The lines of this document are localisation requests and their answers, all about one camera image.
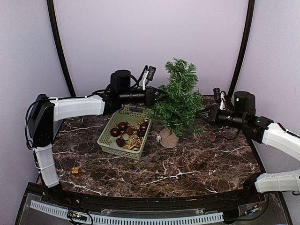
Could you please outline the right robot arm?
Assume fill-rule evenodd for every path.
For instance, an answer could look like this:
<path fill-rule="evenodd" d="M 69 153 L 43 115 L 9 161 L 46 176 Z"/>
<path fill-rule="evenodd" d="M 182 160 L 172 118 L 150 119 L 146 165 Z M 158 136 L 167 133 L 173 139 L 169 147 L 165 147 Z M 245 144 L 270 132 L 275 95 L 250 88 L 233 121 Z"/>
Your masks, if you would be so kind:
<path fill-rule="evenodd" d="M 300 136 L 266 117 L 258 117 L 255 96 L 247 91 L 237 91 L 231 102 L 226 93 L 214 89 L 215 105 L 196 112 L 196 117 L 210 124 L 237 128 L 245 137 L 274 147 L 296 160 L 300 158 Z M 255 173 L 243 184 L 239 199 L 250 203 L 257 193 L 293 191 L 300 193 L 299 170 L 279 173 Z"/>

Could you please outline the small green christmas tree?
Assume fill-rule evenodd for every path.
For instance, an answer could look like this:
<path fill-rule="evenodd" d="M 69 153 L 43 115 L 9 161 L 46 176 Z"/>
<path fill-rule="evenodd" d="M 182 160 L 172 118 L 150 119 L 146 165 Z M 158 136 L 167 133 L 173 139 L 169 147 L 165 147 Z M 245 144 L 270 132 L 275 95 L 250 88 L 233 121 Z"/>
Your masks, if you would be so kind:
<path fill-rule="evenodd" d="M 203 128 L 195 125 L 196 112 L 203 109 L 203 96 L 196 88 L 198 84 L 197 68 L 184 59 L 173 58 L 165 64 L 169 74 L 168 84 L 161 85 L 166 99 L 150 107 L 148 117 L 160 122 L 178 138 L 189 131 L 196 136 L 203 133 Z"/>

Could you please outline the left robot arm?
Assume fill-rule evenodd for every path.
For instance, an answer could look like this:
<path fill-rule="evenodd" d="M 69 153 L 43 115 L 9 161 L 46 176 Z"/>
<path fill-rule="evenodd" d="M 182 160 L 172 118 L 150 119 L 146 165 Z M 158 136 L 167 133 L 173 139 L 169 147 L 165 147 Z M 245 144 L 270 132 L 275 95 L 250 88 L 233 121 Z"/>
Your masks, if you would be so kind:
<path fill-rule="evenodd" d="M 38 95 L 25 115 L 25 139 L 29 150 L 34 152 L 35 165 L 48 190 L 48 197 L 55 204 L 66 201 L 66 193 L 60 190 L 59 178 L 53 158 L 54 123 L 67 118 L 89 115 L 111 115 L 126 104 L 153 105 L 163 91 L 148 86 L 156 68 L 145 66 L 136 79 L 129 70 L 117 70 L 111 74 L 110 84 L 81 97 L 48 97 Z"/>

